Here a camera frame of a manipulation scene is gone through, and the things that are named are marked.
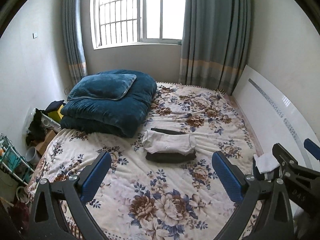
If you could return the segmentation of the left grey-blue curtain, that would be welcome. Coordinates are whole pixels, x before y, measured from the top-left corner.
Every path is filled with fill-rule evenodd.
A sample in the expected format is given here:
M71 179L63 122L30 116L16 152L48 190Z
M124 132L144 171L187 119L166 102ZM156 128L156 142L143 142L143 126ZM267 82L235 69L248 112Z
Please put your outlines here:
M62 1L62 29L68 68L76 85L88 75L81 32L81 0Z

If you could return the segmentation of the grey plastic bucket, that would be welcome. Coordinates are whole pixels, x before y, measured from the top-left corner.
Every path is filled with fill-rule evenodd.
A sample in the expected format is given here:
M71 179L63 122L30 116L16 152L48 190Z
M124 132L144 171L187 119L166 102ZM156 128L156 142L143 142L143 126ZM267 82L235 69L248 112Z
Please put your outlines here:
M25 159L29 164L31 164L33 166L37 166L40 159L41 159L41 155L39 154L36 147L32 146L32 147L28 148L28 150L25 154Z

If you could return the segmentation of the white glossy headboard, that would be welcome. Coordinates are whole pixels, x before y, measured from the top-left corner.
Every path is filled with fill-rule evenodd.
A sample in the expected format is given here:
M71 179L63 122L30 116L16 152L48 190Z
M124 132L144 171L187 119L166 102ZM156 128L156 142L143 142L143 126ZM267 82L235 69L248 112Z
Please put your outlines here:
M294 104L270 81L245 66L232 94L250 123L263 153L281 144L299 165L319 171L319 161L304 148L305 139L319 145L312 128Z

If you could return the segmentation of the right grey-blue curtain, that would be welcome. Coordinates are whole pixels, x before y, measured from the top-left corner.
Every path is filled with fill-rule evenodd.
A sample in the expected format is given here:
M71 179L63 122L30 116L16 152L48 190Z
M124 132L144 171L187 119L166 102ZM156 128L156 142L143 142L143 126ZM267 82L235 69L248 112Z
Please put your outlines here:
M185 0L179 82L234 91L244 70L251 0Z

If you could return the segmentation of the black folded garment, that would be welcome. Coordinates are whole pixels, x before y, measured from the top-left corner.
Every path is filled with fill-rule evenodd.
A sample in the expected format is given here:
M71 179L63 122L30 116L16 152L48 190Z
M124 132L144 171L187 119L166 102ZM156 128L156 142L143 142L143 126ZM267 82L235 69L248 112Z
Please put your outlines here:
M179 164L187 161L192 161L196 158L195 151L187 155L174 152L156 152L147 153L145 156L146 160L156 163L167 163L167 164Z

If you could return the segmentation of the floral fleece bed blanket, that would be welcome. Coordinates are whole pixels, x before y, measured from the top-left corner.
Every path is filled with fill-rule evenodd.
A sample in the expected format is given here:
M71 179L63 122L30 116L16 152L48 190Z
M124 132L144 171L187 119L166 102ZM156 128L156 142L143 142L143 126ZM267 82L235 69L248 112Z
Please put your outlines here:
M151 128L193 135L196 158L184 164L147 161L142 139ZM27 193L33 198L41 179L63 181L108 152L111 168L87 208L109 239L214 239L236 207L212 168L216 151L251 173L255 145L228 96L159 83L146 120L130 139L62 130L48 145Z

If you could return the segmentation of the teal folded quilt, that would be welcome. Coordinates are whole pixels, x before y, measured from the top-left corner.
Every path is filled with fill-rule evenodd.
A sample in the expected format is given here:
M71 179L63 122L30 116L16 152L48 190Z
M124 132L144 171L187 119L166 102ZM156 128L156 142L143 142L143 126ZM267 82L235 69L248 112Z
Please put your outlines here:
M61 128L114 134L125 138L135 135L150 110L157 89L156 81L143 72L124 69L100 72L96 76L105 79L111 75L135 75L136 79L120 100L70 100L61 110Z

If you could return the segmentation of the beige knit garment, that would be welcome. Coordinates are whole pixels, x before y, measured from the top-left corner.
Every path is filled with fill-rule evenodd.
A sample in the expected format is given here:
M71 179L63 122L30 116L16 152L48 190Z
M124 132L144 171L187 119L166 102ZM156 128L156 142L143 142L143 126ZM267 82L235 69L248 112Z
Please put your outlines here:
M142 139L142 146L151 154L179 153L188 155L195 151L196 138L190 134L166 134L147 130Z

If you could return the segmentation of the cardboard box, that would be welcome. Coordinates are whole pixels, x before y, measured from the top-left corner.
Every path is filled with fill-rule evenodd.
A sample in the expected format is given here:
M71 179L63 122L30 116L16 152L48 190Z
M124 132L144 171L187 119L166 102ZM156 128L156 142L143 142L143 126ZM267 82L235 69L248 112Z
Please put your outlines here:
M49 130L45 136L43 142L38 143L35 147L40 155L43 155L50 144L50 142L55 138L56 133L53 130Z

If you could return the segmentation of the grey-blue curtain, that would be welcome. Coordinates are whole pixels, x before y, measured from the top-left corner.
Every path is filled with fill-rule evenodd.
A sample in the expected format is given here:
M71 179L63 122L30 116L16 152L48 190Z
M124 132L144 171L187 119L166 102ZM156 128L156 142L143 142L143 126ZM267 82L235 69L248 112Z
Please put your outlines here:
M234 91L244 70L251 0L185 0L179 82Z
M76 85L88 75L81 32L81 0L62 1L62 29L68 68Z

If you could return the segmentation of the window with metal bars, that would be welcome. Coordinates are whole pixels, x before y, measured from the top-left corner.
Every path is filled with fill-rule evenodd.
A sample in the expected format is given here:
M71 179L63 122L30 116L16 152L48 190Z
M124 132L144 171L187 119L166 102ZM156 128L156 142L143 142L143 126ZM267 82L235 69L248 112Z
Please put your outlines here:
M181 44L185 0L90 0L94 49Z

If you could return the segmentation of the teal metal rack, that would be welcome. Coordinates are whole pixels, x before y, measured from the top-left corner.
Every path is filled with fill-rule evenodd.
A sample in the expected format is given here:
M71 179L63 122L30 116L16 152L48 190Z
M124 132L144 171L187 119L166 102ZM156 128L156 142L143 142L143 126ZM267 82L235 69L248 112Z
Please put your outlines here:
M16 181L28 185L34 173L33 168L27 163L25 157L21 156L11 140L1 133L1 170L8 173Z

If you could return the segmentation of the white sock pair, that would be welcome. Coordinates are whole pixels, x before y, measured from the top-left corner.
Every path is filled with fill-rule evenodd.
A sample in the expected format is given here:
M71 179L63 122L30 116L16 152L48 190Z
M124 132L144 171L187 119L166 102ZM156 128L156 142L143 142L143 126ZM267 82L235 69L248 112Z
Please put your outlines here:
M257 180L271 181L279 170L280 163L271 152L253 155L253 174Z

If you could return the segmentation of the yellow box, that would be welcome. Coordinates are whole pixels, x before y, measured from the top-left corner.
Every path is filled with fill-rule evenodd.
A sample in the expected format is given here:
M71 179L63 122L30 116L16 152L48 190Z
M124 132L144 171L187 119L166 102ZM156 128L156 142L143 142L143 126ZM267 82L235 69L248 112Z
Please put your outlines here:
M63 105L61 105L57 110L51 111L48 113L48 116L53 119L55 122L60 123L63 115L61 113L61 110L63 109Z

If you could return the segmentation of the teal velvet pillow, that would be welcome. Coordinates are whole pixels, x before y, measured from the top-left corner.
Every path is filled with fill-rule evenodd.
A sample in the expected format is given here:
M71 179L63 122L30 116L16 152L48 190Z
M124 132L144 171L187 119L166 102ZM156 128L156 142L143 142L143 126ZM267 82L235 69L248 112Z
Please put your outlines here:
M135 74L89 75L73 87L67 101L79 99L118 101L127 94L136 78Z

